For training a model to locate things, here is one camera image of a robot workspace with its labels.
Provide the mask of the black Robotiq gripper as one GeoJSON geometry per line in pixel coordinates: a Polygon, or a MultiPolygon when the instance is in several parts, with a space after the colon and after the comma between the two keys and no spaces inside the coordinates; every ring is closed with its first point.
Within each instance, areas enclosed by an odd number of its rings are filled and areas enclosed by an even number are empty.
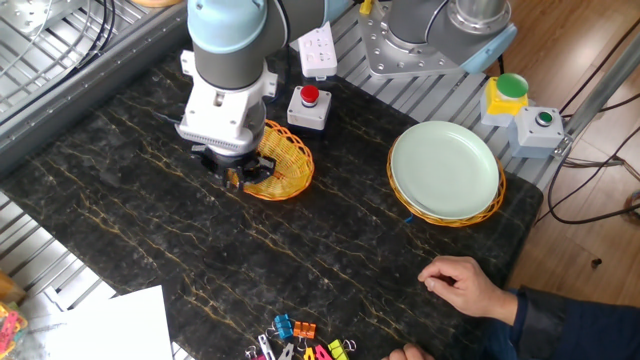
{"type": "Polygon", "coordinates": [[[276,160],[271,157],[254,155],[253,152],[239,156],[226,156],[213,151],[208,145],[193,145],[191,154],[200,159],[200,163],[214,175],[223,188],[228,188],[229,169],[239,167],[239,190],[246,185],[259,184],[275,173],[276,160]]]}

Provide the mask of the person's left hand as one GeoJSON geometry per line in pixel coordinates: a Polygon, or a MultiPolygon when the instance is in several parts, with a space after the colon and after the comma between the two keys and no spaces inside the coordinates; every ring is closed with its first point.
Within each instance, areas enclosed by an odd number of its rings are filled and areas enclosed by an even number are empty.
{"type": "Polygon", "coordinates": [[[435,358],[416,344],[405,344],[391,351],[382,360],[435,360],[435,358]]]}

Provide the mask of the person's right hand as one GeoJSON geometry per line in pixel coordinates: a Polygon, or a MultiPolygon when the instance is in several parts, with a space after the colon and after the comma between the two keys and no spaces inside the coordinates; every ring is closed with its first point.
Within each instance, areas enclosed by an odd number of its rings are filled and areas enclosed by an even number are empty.
{"type": "Polygon", "coordinates": [[[513,324],[517,300],[494,285],[471,257],[438,256],[418,280],[465,315],[513,324]]]}

